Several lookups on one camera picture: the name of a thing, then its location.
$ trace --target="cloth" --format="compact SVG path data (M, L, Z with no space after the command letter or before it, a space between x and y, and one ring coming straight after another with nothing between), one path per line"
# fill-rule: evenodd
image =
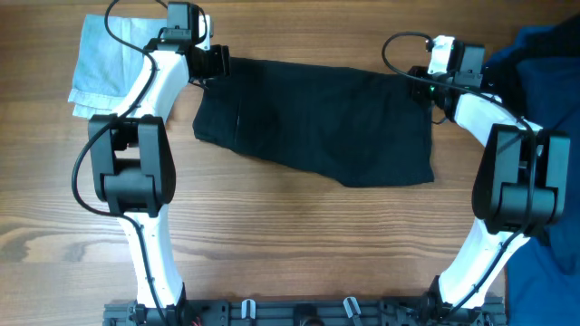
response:
M430 104L398 75L231 59L208 81L193 123L198 139L348 187L433 180Z
M111 31L139 47L156 37L165 19L109 17ZM81 32L79 59L72 77L69 102L72 114L89 119L93 114L110 114L137 80L143 56L113 40L105 30L104 17L88 14Z
M572 325L580 320L580 55L566 53L563 56L527 58L513 61L513 52L521 48L534 47L537 37L553 35L546 43L557 46L554 40L565 40L564 47L552 49L562 54L562 49L575 49L578 38L566 39L569 35L562 26L575 26L580 17L557 27L528 27L520 31L516 43L496 53L488 65L497 63L508 66L506 82L500 84L500 92L509 93L520 87L525 97L520 109L527 118L547 128L564 130L571 139L568 180L566 185L565 211L556 225L547 228L550 246L542 246L531 239L507 262L509 324L516 326ZM533 53L525 50L520 53Z

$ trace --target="wooden table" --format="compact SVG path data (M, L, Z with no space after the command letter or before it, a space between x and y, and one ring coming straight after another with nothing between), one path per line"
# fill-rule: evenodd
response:
M66 99L84 16L104 13L107 1L1 3L0 325L100 325L103 304L134 299L136 282L118 223L73 200L71 169L87 123L72 117ZM200 4L214 18L214 42L233 56L377 72L387 72L379 52L395 32L456 35L493 53L521 26L578 10L563 1ZM165 16L143 0L113 13ZM417 40L389 55L404 69L429 57ZM417 295L459 250L482 153L466 131L434 128L434 183L351 189L197 141L191 121L201 95L188 87L168 124L179 176L170 229L189 298ZM90 162L79 183L104 207ZM503 285L500 276L492 292L502 295Z

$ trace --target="dark blue cloth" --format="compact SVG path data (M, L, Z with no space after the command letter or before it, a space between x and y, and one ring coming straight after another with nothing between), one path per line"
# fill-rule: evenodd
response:
M528 35L548 29L523 29L516 43L488 64L527 46ZM565 117L556 129L569 134L571 148L565 212L548 228L550 246L531 239L507 262L509 324L580 324L580 58L524 60L517 73L526 94L527 118L551 129Z

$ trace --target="light blue towel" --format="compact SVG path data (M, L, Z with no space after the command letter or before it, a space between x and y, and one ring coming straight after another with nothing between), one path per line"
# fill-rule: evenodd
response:
M165 19L109 17L111 31L122 40L143 47L157 37ZM109 114L129 93L143 65L143 56L113 40L104 17L88 14L81 33L79 60L72 78L69 102L74 116Z

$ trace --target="wood grain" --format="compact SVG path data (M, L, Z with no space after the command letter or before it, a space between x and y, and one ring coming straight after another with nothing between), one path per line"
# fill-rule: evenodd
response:
M162 17L133 1L114 14ZM104 0L2 1L0 7L0 325L100 325L102 306L135 296L116 221L78 207L70 191L86 122L66 103L86 14ZM554 24L573 2L202 2L216 43L232 55L386 72L379 51L403 30L508 45L530 24ZM389 52L403 69L422 44ZM168 134L178 170L170 230L191 298L416 295L459 250L472 224L470 191L482 153L452 124L433 131L436 181L350 189L193 137L201 92L178 98ZM90 162L81 191L96 206ZM492 287L503 293L503 279Z

